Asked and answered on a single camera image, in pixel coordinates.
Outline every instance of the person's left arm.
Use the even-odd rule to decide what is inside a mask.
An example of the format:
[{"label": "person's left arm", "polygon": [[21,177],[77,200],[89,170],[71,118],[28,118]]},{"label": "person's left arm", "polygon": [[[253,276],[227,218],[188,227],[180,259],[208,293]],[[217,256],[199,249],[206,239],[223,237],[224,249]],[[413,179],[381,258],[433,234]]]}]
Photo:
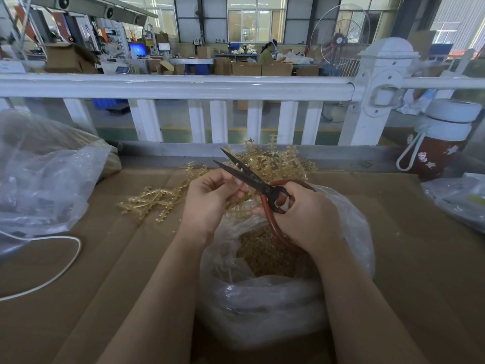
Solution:
[{"label": "person's left arm", "polygon": [[221,169],[191,182],[175,239],[98,364],[190,361],[200,258],[226,202],[245,190],[246,185]]}]

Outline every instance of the forearm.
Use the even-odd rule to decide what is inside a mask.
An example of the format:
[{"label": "forearm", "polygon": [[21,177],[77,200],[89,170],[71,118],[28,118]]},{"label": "forearm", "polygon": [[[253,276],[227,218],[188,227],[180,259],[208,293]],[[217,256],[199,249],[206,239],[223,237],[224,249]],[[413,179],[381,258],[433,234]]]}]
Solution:
[{"label": "forearm", "polygon": [[190,361],[202,245],[175,237],[98,364]]},{"label": "forearm", "polygon": [[344,241],[314,256],[339,364],[427,363]]}]

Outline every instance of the scissor blade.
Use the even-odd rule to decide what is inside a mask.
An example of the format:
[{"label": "scissor blade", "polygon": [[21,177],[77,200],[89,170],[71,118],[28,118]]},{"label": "scissor blade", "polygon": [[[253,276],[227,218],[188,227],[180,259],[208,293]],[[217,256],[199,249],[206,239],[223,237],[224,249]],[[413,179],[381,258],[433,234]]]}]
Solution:
[{"label": "scissor blade", "polygon": [[221,167],[222,170],[225,170],[227,171],[228,173],[230,173],[232,176],[238,178],[239,180],[241,180],[243,183],[247,184],[248,186],[250,186],[251,188],[254,188],[256,189],[257,191],[259,191],[260,193],[263,193],[264,191],[264,187],[265,187],[265,183],[262,183],[262,182],[259,182],[257,180],[254,180],[252,177],[250,176],[247,176],[244,172],[242,171],[239,171],[239,170],[236,170],[235,168],[232,168],[232,167],[229,167],[227,165],[224,165],[216,160],[214,160],[214,162],[219,166]]},{"label": "scissor blade", "polygon": [[222,152],[224,152],[224,154],[227,156],[227,158],[229,158],[232,163],[234,163],[236,166],[238,166],[241,170],[243,170],[243,172],[246,172],[246,174],[250,177],[252,177],[254,180],[256,181],[259,181],[261,183],[264,183],[263,179],[261,177],[259,177],[258,175],[256,175],[253,171],[251,171],[251,169],[249,167],[247,167],[245,164],[243,164],[239,159],[237,159],[236,157],[234,157],[232,154],[230,154],[229,152],[225,151],[224,149],[222,149]]}]

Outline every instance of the blue screen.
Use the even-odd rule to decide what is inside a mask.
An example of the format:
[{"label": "blue screen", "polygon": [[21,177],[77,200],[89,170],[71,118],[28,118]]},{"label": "blue screen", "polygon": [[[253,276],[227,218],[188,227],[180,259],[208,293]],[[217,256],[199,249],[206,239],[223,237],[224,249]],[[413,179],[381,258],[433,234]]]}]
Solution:
[{"label": "blue screen", "polygon": [[147,49],[143,43],[130,43],[130,48],[135,51],[137,56],[144,56],[147,54]]}]

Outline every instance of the white cable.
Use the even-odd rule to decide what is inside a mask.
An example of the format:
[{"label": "white cable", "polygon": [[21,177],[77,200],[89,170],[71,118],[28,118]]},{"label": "white cable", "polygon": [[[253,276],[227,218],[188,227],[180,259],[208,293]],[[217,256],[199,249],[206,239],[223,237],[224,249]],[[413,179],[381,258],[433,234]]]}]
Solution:
[{"label": "white cable", "polygon": [[67,271],[69,269],[70,266],[72,266],[72,263],[74,263],[74,261],[77,259],[80,251],[81,251],[81,240],[74,237],[74,236],[62,236],[62,235],[59,235],[59,236],[42,236],[42,237],[33,237],[33,238],[23,238],[23,237],[18,237],[18,236],[15,236],[15,235],[11,235],[7,232],[3,232],[2,230],[0,230],[0,233],[3,234],[3,235],[6,235],[8,237],[11,237],[11,238],[14,238],[14,239],[17,239],[17,240],[22,240],[22,241],[37,241],[37,240],[47,240],[47,239],[71,239],[71,240],[75,240],[77,243],[78,243],[78,250],[76,251],[76,254],[74,255],[74,257],[71,259],[71,261],[67,264],[66,267],[64,267],[64,269],[59,272],[57,275],[55,275],[53,278],[51,278],[49,281],[47,282],[44,282],[42,285],[39,285],[37,287],[34,287],[30,290],[26,290],[26,291],[23,291],[21,293],[15,293],[13,295],[9,295],[9,296],[6,296],[6,297],[2,297],[0,298],[0,301],[4,301],[4,300],[9,300],[9,299],[13,299],[13,298],[18,298],[22,295],[27,295],[28,293],[33,293],[34,291],[37,291],[37,290],[40,290],[42,289],[43,287],[46,287],[47,285],[49,285],[50,283],[56,281],[60,276],[62,276],[64,274],[65,271]]}]

